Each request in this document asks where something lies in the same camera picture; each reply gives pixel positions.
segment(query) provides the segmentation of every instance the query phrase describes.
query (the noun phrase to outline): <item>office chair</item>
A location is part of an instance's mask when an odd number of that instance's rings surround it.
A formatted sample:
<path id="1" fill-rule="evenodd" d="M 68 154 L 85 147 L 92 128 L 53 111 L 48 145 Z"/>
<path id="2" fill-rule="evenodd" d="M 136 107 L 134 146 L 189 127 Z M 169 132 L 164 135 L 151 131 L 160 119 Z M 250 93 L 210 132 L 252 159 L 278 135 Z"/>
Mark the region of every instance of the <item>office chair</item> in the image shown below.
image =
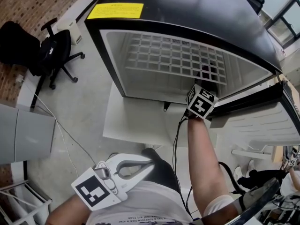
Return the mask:
<path id="1" fill-rule="evenodd" d="M 247 1 L 251 5 L 251 7 L 254 9 L 256 14 L 259 14 L 259 12 L 261 11 L 261 9 L 263 7 L 264 0 L 247 0 Z"/>
<path id="2" fill-rule="evenodd" d="M 4 64 L 18 64 L 27 67 L 33 75 L 48 75 L 49 87 L 54 90 L 54 81 L 60 69 L 62 69 L 72 82 L 78 81 L 72 77 L 65 68 L 65 64 L 80 56 L 85 58 L 83 52 L 70 56 L 71 36 L 69 30 L 53 33 L 51 25 L 57 22 L 54 18 L 42 26 L 47 29 L 49 37 L 41 44 L 39 40 L 26 32 L 19 24 L 8 21 L 0 29 L 0 61 Z"/>

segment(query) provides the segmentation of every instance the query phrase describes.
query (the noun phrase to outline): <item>white shirt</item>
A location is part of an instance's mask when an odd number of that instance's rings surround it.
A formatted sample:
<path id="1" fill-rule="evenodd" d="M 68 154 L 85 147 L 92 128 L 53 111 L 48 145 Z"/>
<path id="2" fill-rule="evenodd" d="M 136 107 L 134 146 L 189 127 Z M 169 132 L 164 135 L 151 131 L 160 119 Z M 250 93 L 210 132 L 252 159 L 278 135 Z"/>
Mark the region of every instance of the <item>white shirt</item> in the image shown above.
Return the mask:
<path id="1" fill-rule="evenodd" d="M 192 222 L 179 194 L 168 187 L 141 181 L 127 195 L 126 201 L 92 212 L 86 225 L 153 225 L 156 223 L 182 225 Z M 232 202 L 233 199 L 229 195 L 220 196 L 208 205 L 204 215 L 209 215 Z M 246 224 L 260 225 L 261 223 L 252 218 Z"/>
<path id="2" fill-rule="evenodd" d="M 296 177 L 300 180 L 300 171 L 295 171 Z M 288 196 L 289 194 L 295 193 L 298 190 L 295 188 L 291 175 L 288 173 L 282 180 L 280 193 L 282 196 Z"/>

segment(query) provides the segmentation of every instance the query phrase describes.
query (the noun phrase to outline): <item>white grid shelf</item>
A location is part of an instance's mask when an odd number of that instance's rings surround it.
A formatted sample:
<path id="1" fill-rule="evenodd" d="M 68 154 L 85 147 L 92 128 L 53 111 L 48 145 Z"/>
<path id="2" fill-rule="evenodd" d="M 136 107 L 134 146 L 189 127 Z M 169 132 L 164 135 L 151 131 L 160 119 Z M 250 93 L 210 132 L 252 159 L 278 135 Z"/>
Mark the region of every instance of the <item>white grid shelf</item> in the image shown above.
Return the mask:
<path id="1" fill-rule="evenodd" d="M 125 68 L 227 84 L 221 51 L 158 34 L 131 34 Z"/>

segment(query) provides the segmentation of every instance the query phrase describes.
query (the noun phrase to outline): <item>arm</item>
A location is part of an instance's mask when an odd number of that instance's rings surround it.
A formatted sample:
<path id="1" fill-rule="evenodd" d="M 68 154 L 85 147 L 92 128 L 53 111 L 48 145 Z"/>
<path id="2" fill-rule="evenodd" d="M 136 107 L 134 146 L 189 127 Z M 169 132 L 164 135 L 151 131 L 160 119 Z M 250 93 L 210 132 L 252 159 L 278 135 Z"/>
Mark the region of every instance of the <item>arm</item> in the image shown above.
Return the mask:
<path id="1" fill-rule="evenodd" d="M 207 205 L 227 195 L 228 189 L 204 121 L 188 120 L 187 130 L 189 174 L 195 203 L 203 215 Z"/>
<path id="2" fill-rule="evenodd" d="M 295 189 L 298 190 L 298 191 L 300 191 L 300 181 L 299 181 L 299 179 L 297 178 L 297 175 L 295 174 L 294 169 L 291 168 L 291 169 L 289 170 L 289 173 L 290 173 L 290 175 L 291 175 L 292 183 L 293 183 Z"/>
<path id="3" fill-rule="evenodd" d="M 81 225 L 86 223 L 91 211 L 79 198 L 73 195 L 50 213 L 46 225 Z"/>

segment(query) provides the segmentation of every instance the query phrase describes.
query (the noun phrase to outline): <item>mini fridge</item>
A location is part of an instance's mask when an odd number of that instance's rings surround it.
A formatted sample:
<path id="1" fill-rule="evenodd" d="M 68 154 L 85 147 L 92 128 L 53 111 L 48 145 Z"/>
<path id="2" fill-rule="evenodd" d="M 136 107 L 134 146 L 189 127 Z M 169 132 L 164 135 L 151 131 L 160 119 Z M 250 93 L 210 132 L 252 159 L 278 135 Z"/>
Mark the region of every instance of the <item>mini fridge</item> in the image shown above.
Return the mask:
<path id="1" fill-rule="evenodd" d="M 85 24 L 123 97 L 186 104 L 197 83 L 228 101 L 208 119 L 237 142 L 300 144 L 285 82 L 237 98 L 282 73 L 246 0 L 99 0 Z"/>

